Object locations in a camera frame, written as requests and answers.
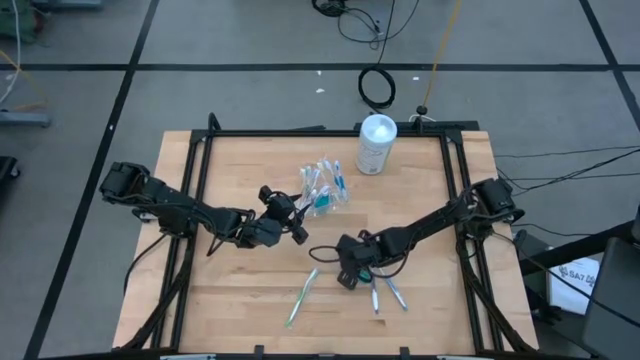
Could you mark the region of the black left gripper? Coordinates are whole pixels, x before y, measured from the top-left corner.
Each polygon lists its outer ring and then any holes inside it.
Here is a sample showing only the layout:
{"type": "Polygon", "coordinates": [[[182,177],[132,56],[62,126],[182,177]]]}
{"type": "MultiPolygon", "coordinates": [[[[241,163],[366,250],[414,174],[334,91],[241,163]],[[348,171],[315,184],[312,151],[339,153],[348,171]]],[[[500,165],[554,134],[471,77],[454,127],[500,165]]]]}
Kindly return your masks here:
{"type": "Polygon", "coordinates": [[[272,247],[285,234],[290,234],[298,245],[308,239],[309,234],[303,227],[307,207],[299,209],[296,205],[296,201],[302,198],[301,194],[288,195],[264,185],[258,198],[266,206],[266,211],[241,227],[239,248],[272,247]]]}

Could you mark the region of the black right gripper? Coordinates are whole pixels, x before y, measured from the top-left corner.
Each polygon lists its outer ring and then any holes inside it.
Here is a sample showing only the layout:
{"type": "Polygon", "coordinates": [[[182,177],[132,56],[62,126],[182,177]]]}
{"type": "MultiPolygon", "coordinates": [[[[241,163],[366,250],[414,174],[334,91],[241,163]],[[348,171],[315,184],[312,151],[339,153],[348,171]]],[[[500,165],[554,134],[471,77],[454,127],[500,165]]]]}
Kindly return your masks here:
{"type": "Polygon", "coordinates": [[[383,266],[389,260],[389,251],[386,249],[388,235],[388,231],[366,233],[364,239],[357,240],[343,234],[336,245],[341,267],[338,283],[348,290],[354,290],[363,269],[383,266]]]}

